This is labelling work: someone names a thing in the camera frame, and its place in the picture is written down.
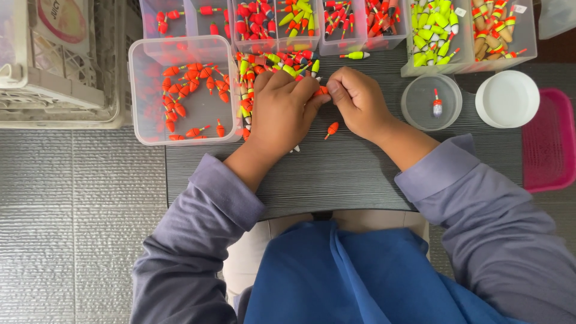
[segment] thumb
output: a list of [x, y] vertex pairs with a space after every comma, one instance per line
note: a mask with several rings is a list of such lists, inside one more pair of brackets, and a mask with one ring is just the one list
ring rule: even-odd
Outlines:
[[312, 124], [312, 121], [316, 117], [320, 106], [330, 101], [330, 96], [320, 95], [310, 98], [306, 105], [304, 106], [304, 123], [308, 126]]
[[337, 80], [328, 80], [326, 83], [326, 88], [328, 88], [328, 92], [330, 96], [332, 96], [332, 101], [340, 111], [342, 110], [349, 110], [352, 108], [356, 108], [354, 103], [352, 103], [352, 99], [348, 94], [348, 91], [344, 88], [344, 86]]

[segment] person's right hand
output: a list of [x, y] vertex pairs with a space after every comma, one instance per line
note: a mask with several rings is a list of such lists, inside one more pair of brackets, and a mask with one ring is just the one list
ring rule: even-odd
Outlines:
[[376, 80], [345, 66], [334, 72], [326, 87], [354, 134], [377, 145], [390, 137], [398, 119], [388, 111]]

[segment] blue shirt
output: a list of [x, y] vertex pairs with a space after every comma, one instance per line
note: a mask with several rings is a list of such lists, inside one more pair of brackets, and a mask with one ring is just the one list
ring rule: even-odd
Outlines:
[[[225, 283], [215, 274], [228, 256], [227, 246], [249, 231], [265, 208], [231, 170], [207, 155], [143, 243], [145, 252], [133, 271], [132, 323], [270, 323], [287, 312], [307, 317], [284, 317], [285, 322], [328, 323], [332, 318], [327, 316], [340, 309], [338, 318], [349, 319], [341, 322], [355, 323], [422, 322], [417, 314], [428, 314], [426, 323], [436, 323], [431, 318], [444, 323], [576, 323], [574, 256], [530, 194], [475, 157], [470, 135], [445, 141], [395, 180], [429, 222], [446, 228], [442, 244], [456, 282], [424, 262], [422, 242], [405, 229], [354, 235], [340, 233], [331, 222], [304, 223], [271, 241], [255, 286], [240, 296], [237, 315], [225, 301]], [[307, 228], [314, 229], [314, 235], [304, 235]], [[299, 231], [301, 239], [288, 239]], [[403, 269], [401, 263], [389, 262], [385, 253], [361, 255], [353, 250], [370, 245], [370, 240], [405, 244], [404, 261], [410, 266]], [[298, 251], [291, 246], [297, 242], [315, 246], [310, 253], [332, 257], [334, 266], [325, 269], [330, 281], [320, 271], [323, 265], [303, 254], [295, 273], [279, 271], [278, 264], [288, 260], [286, 253]], [[302, 277], [295, 276], [302, 269], [318, 280], [315, 292], [332, 301], [330, 311], [294, 301], [310, 293]], [[395, 279], [383, 280], [384, 272], [396, 274]], [[328, 282], [340, 293], [331, 291]], [[363, 293], [357, 293], [358, 287], [365, 287]], [[423, 296], [437, 303], [431, 299], [426, 304]]]

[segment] person's left hand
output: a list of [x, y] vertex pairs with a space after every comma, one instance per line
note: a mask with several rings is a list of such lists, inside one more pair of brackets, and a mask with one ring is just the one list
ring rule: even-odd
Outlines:
[[254, 83], [252, 130], [247, 144], [280, 159], [306, 136], [320, 106], [330, 95], [312, 95], [320, 89], [313, 77], [300, 81], [285, 71], [266, 71]]

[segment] pink plastic basket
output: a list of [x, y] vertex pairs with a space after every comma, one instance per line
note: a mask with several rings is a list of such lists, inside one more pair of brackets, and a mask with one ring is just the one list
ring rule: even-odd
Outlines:
[[555, 88], [540, 90], [536, 116], [522, 127], [524, 189], [558, 190], [576, 179], [576, 130], [570, 99]]

